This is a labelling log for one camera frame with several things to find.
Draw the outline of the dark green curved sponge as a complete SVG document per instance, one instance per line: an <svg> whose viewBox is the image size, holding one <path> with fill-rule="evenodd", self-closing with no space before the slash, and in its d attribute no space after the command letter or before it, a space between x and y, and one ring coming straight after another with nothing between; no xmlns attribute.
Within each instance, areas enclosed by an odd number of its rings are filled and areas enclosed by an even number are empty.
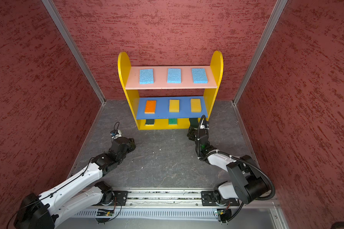
<svg viewBox="0 0 344 229"><path fill-rule="evenodd" d="M146 119L145 125L146 126L153 126L155 124L154 119Z"/></svg>
<svg viewBox="0 0 344 229"><path fill-rule="evenodd" d="M189 118L190 127L194 129L198 129L199 127L199 119L198 118Z"/></svg>

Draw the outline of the green yellow scrub sponge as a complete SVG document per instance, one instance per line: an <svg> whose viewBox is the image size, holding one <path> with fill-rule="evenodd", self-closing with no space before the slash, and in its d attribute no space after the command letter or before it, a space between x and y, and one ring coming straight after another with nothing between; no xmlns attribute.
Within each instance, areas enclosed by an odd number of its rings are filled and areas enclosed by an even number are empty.
<svg viewBox="0 0 344 229"><path fill-rule="evenodd" d="M178 125L178 119L177 118L168 119L168 124L170 126Z"/></svg>

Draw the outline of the orange sponge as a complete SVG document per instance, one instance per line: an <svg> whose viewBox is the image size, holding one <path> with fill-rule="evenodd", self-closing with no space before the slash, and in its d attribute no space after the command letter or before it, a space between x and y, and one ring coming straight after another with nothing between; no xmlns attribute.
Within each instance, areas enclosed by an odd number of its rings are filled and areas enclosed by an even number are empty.
<svg viewBox="0 0 344 229"><path fill-rule="evenodd" d="M145 105L145 114L155 114L156 100L147 100Z"/></svg>

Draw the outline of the blue sponge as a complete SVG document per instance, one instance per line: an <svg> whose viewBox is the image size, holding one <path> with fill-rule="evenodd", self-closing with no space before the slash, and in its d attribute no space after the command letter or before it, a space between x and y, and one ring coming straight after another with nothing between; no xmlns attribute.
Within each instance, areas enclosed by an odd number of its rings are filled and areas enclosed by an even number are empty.
<svg viewBox="0 0 344 229"><path fill-rule="evenodd" d="M167 83L180 84L182 82L182 71L180 68L169 68L167 75Z"/></svg>
<svg viewBox="0 0 344 229"><path fill-rule="evenodd" d="M194 84L207 84L208 78L204 68L192 68L192 77Z"/></svg>
<svg viewBox="0 0 344 229"><path fill-rule="evenodd" d="M141 85L153 84L154 83L153 69L140 69L139 83Z"/></svg>

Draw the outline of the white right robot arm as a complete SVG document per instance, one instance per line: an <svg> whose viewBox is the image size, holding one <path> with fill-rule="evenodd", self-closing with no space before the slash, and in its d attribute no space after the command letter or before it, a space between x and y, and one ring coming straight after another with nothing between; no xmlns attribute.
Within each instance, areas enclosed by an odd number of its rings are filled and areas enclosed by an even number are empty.
<svg viewBox="0 0 344 229"><path fill-rule="evenodd" d="M269 200L275 196L273 182L250 156L237 157L215 148L208 141L206 129L190 127L187 137L195 142L200 161L219 167L229 174L230 180L215 189L218 199L235 198L249 204L254 200Z"/></svg>

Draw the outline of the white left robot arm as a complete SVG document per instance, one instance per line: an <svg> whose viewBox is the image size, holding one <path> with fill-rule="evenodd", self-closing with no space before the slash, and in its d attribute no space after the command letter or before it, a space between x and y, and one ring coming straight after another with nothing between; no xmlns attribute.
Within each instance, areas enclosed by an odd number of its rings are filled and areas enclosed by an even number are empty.
<svg viewBox="0 0 344 229"><path fill-rule="evenodd" d="M27 195L13 225L17 229L55 229L76 213L95 204L115 204L113 189L102 177L122 158L104 153L90 159L78 173L40 195Z"/></svg>

